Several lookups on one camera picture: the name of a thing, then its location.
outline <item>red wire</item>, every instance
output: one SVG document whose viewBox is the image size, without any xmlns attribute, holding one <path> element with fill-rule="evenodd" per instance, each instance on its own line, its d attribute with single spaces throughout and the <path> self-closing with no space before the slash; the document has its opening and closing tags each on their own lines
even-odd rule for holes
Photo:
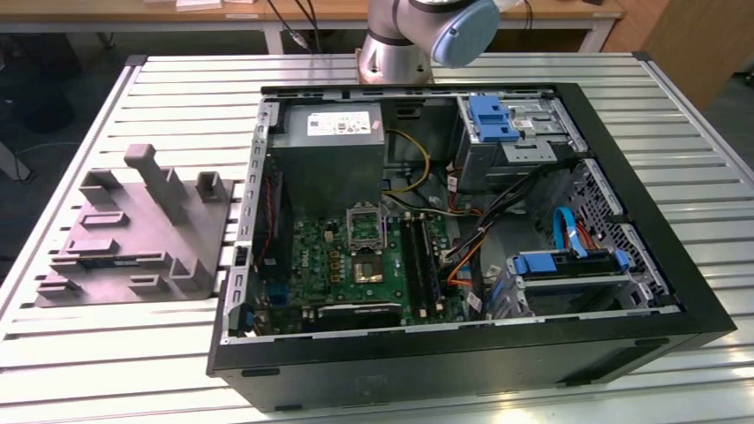
<svg viewBox="0 0 754 424">
<path fill-rule="evenodd" d="M 456 192 L 451 192 L 449 197 L 447 197 L 447 208 L 449 209 L 451 212 L 456 212 L 456 213 L 463 213 L 464 210 L 463 209 L 456 209 L 455 207 L 455 200 L 456 200 Z M 471 209 L 471 214 L 476 215 L 476 216 L 481 216 L 481 210 L 472 208 Z"/>
<path fill-rule="evenodd" d="M 584 224 L 581 222 L 576 223 L 576 228 L 577 228 L 577 232 L 580 233 L 580 235 L 584 238 L 587 248 L 589 248 L 589 249 L 596 248 L 596 246 L 593 244 L 593 240 L 591 239 L 591 235 L 588 234 L 587 228 L 584 227 Z"/>
<path fill-rule="evenodd" d="M 266 188 L 266 241 L 264 242 L 264 248 L 261 249 L 261 254 L 258 255 L 258 260 L 256 261 L 256 267 L 261 265 L 264 260 L 264 255 L 266 254 L 266 249 L 269 248 L 269 243 L 272 242 L 272 188 L 269 186 L 269 178 L 264 178 L 264 185 Z"/>
</svg>

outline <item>motherboard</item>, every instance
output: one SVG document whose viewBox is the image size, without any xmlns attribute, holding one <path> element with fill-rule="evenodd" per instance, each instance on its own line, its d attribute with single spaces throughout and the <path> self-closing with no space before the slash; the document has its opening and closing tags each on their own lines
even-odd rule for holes
<svg viewBox="0 0 754 424">
<path fill-rule="evenodd" d="M 463 298 L 439 281 L 451 242 L 441 216 L 383 218 L 359 208 L 333 219 L 297 219 L 293 226 L 289 284 L 268 290 L 278 334 L 323 330 L 329 315 L 337 325 L 359 314 L 400 326 L 464 320 Z"/>
</svg>

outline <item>green circuit board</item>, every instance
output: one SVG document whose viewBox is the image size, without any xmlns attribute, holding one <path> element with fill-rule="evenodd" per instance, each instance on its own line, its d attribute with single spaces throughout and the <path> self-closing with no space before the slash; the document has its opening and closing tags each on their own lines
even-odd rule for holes
<svg viewBox="0 0 754 424">
<path fill-rule="evenodd" d="M 381 252 L 351 252 L 347 248 L 347 219 L 301 219 L 294 222 L 292 277 L 288 305 L 308 307 L 361 302 L 397 303 L 403 308 L 401 324 L 453 322 L 463 319 L 463 299 L 444 299 L 443 311 L 424 318 L 411 314 L 400 243 L 403 218 L 384 222 L 385 244 Z M 427 220 L 427 233 L 435 260 L 448 247 L 445 222 L 441 217 Z M 368 269 L 355 267 L 367 262 Z M 356 278 L 379 281 L 359 283 Z"/>
</svg>

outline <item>ram slot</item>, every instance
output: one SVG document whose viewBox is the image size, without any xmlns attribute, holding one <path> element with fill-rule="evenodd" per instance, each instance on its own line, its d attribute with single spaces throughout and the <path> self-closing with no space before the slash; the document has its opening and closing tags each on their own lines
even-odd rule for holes
<svg viewBox="0 0 754 424">
<path fill-rule="evenodd" d="M 413 226 L 417 235 L 417 250 L 421 253 L 419 255 L 419 261 L 421 270 L 421 282 L 424 286 L 424 297 L 427 300 L 428 312 L 429 314 L 433 314 L 435 312 L 439 312 L 441 310 L 441 292 L 439 290 L 437 266 L 435 264 L 432 244 L 428 237 L 427 221 L 424 221 L 424 219 L 417 219 L 413 222 Z"/>
<path fill-rule="evenodd" d="M 411 302 L 411 314 L 416 318 L 423 318 L 427 316 L 427 302 L 424 298 L 424 280 L 420 272 L 421 262 L 419 256 L 421 252 L 417 251 L 417 246 L 413 217 L 407 217 L 400 223 L 400 247 L 403 250 L 408 301 Z"/>
</svg>

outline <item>yellow wire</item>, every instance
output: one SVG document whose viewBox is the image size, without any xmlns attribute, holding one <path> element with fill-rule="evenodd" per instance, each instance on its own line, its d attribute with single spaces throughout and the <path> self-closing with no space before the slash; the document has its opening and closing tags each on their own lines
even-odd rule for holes
<svg viewBox="0 0 754 424">
<path fill-rule="evenodd" d="M 396 194 L 396 193 L 409 192 L 416 187 L 419 187 L 420 184 L 424 182 L 424 180 L 428 178 L 428 167 L 429 167 L 428 153 L 424 150 L 424 148 L 421 147 L 421 145 L 419 144 L 419 142 L 416 140 L 413 140 L 413 138 L 408 134 L 401 132 L 400 130 L 385 129 L 385 133 L 395 133 L 395 134 L 400 135 L 405 140 L 411 141 L 413 143 L 413 146 L 416 146 L 416 148 L 421 152 L 421 155 L 424 156 L 424 173 L 421 174 L 421 178 L 417 180 L 417 182 L 413 183 L 412 185 L 409 185 L 408 187 L 396 188 L 395 190 L 383 190 L 381 193 Z"/>
</svg>

